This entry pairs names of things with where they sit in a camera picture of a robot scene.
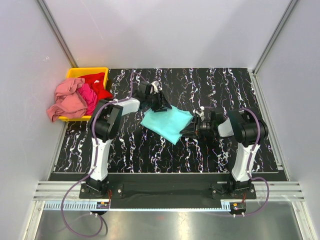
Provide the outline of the teal t-shirt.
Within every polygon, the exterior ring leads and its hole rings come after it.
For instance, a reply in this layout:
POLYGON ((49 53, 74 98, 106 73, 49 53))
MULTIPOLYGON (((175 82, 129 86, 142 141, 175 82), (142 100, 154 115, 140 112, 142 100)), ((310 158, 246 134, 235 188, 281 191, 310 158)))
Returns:
POLYGON ((180 131, 188 126, 192 119, 193 116, 189 111, 171 106, 171 109, 163 112, 147 110, 140 124, 176 145, 182 137, 180 131))

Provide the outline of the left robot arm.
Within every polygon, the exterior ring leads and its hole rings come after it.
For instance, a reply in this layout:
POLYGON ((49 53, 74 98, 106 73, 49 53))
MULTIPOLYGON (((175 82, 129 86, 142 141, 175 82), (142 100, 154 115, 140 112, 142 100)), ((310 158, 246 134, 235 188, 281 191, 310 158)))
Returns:
POLYGON ((108 163, 112 141, 118 134, 123 116, 146 108, 156 113, 172 109, 158 81, 142 82, 131 96, 124 99, 98 102, 88 123, 92 135, 92 157, 88 176, 81 181, 81 198, 102 198, 111 193, 108 163))

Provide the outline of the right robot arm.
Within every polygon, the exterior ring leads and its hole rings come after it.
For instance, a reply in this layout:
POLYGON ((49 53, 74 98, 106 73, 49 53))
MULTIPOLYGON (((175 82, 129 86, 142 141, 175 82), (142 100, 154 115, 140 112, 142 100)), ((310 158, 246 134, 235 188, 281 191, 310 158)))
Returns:
POLYGON ((258 119, 251 108, 231 110, 224 113, 210 108, 210 118, 205 117, 205 107, 195 111, 191 122, 180 131, 186 138, 201 139, 213 137, 217 140, 234 137, 237 152, 234 166, 226 183, 211 185, 214 197, 245 198, 255 192, 252 177, 254 158, 261 141, 268 137, 267 124, 258 119))

